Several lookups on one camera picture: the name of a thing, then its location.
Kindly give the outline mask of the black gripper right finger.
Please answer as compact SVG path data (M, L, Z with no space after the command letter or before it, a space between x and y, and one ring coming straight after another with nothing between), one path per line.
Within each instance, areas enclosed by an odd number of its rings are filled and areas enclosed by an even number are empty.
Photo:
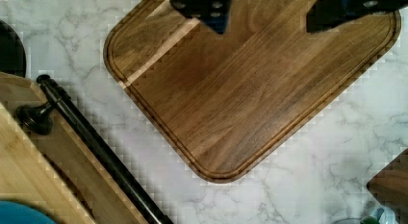
M317 0L306 14L306 31L327 31L349 21L379 12L394 12L408 0Z

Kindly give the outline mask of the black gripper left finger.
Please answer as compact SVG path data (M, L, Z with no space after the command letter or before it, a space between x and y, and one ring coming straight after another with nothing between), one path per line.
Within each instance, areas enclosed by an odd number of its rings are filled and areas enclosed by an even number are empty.
M225 33L232 0L169 0L185 18L197 18L219 35Z

